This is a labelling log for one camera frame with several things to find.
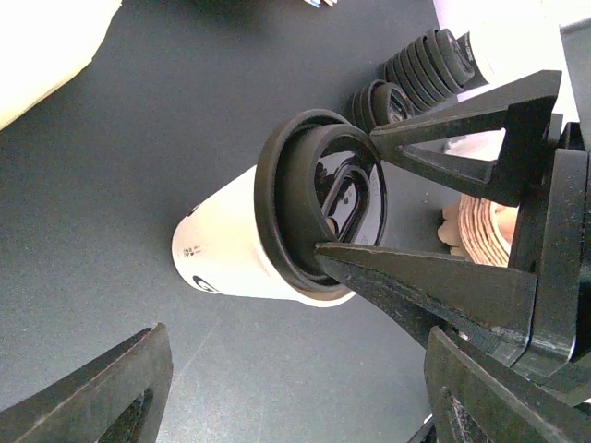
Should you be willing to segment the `single white paper cup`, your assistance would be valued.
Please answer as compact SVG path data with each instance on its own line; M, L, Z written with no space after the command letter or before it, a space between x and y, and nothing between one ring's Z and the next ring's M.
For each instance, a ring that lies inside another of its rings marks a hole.
M322 293L290 285L259 239L254 210L256 168L251 167L202 201L172 237L176 270L191 287L211 294L295 301L334 307L354 297L344 288Z

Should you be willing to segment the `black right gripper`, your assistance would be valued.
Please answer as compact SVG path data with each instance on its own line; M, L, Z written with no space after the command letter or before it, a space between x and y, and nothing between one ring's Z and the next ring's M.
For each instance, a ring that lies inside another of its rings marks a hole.
M590 150L579 124L552 118L561 77L541 70L370 133L408 172L504 206L522 200L515 269L344 243L318 244L315 259L421 346L435 326L457 329L577 406L590 397Z

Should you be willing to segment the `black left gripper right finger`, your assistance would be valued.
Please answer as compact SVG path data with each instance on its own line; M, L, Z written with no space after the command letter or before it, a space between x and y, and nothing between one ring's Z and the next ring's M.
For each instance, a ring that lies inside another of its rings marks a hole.
M424 375L439 442L588 442L590 416L438 327Z

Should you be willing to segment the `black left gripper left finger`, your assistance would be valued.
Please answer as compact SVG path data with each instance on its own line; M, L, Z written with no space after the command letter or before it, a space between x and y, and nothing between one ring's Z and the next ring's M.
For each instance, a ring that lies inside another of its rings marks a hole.
M173 375L164 324L1 412L3 442L154 442Z

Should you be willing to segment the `cream paper bag with handles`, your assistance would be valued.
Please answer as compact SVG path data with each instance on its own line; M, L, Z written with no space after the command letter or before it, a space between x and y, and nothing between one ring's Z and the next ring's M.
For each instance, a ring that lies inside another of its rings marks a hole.
M1 3L1 127L92 61L121 5L120 1Z

